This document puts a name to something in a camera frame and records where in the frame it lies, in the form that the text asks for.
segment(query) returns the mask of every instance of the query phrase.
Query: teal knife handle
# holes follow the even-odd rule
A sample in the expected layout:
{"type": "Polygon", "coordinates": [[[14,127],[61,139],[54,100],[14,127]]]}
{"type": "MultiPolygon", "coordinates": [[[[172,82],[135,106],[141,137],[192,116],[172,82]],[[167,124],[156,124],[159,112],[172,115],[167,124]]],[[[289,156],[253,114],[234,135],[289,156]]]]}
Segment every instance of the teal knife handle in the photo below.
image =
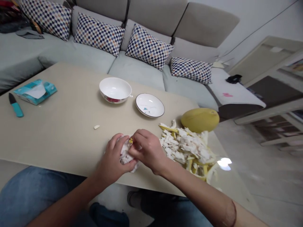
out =
{"type": "Polygon", "coordinates": [[[24,114],[17,102],[12,104],[17,117],[24,117],[24,114]]]}

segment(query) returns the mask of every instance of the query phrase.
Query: bowl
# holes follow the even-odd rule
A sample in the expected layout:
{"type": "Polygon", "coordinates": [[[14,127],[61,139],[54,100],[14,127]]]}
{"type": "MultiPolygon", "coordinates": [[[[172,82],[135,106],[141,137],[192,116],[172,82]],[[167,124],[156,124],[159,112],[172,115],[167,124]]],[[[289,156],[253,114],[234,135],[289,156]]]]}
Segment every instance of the bowl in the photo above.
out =
{"type": "Polygon", "coordinates": [[[102,97],[113,104],[120,104],[127,100],[132,93],[128,82],[116,77],[103,79],[99,84],[102,97]]]}
{"type": "Polygon", "coordinates": [[[136,106],[143,115],[151,118],[161,117],[165,112],[161,100],[147,93],[140,94],[136,97],[136,106]]]}

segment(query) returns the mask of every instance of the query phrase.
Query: bowl rim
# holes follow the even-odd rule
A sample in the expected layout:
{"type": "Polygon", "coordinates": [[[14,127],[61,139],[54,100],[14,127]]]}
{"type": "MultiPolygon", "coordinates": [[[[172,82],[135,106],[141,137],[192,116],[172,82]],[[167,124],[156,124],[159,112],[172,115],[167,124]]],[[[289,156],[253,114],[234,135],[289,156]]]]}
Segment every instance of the bowl rim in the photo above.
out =
{"type": "Polygon", "coordinates": [[[115,78],[115,79],[124,81],[124,82],[129,86],[129,88],[130,88],[130,93],[129,93],[129,95],[126,96],[126,97],[124,97],[124,98],[119,98],[119,99],[126,99],[126,98],[128,98],[128,97],[132,94],[132,91],[133,91],[133,90],[132,90],[131,85],[130,85],[127,81],[125,81],[125,80],[123,80],[123,79],[121,79],[121,78],[118,78],[118,77],[106,77],[106,78],[104,78],[103,80],[100,81],[100,83],[99,83],[99,90],[102,92],[102,94],[104,94],[104,92],[103,92],[103,91],[101,90],[101,88],[100,88],[100,85],[101,85],[102,81],[104,81],[104,80],[106,80],[106,79],[111,79],[111,78],[115,78]]]}
{"type": "Polygon", "coordinates": [[[165,106],[164,106],[163,102],[162,102],[158,97],[156,97],[156,96],[154,96],[154,95],[152,95],[152,96],[154,96],[155,98],[157,98],[157,99],[162,103],[162,105],[163,105],[163,108],[164,108],[163,114],[160,115],[160,116],[154,117],[154,116],[148,115],[148,114],[144,113],[142,110],[140,110],[140,108],[139,108],[139,106],[138,106],[138,104],[137,104],[137,98],[138,98],[139,95],[143,95],[143,94],[152,95],[152,94],[149,94],[149,93],[141,93],[141,94],[138,94],[138,95],[137,95],[137,97],[136,97],[136,106],[137,106],[138,110],[139,110],[142,114],[147,115],[147,116],[152,117],[152,118],[158,118],[158,117],[163,116],[163,114],[165,113],[165,106]]]}

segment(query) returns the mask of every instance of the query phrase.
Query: tissue box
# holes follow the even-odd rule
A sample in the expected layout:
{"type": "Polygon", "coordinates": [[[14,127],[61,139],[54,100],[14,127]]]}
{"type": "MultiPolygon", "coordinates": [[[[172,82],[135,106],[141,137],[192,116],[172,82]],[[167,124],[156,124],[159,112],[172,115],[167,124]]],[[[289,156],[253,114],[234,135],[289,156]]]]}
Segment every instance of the tissue box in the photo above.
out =
{"type": "Polygon", "coordinates": [[[55,85],[38,79],[15,90],[14,93],[22,100],[38,105],[56,91],[55,85]]]}

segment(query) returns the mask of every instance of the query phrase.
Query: pile of peel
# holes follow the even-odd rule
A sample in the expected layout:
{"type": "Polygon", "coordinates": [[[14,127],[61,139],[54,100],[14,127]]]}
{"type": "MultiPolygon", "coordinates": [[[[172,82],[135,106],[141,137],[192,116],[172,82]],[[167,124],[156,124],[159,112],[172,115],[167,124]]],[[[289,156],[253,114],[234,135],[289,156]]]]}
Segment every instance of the pile of peel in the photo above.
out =
{"type": "Polygon", "coordinates": [[[198,134],[188,128],[177,128],[176,120],[172,120],[171,127],[163,123],[159,126],[163,130],[160,143],[167,157],[207,183],[213,174],[217,178],[216,155],[207,146],[208,131],[198,134]]]}

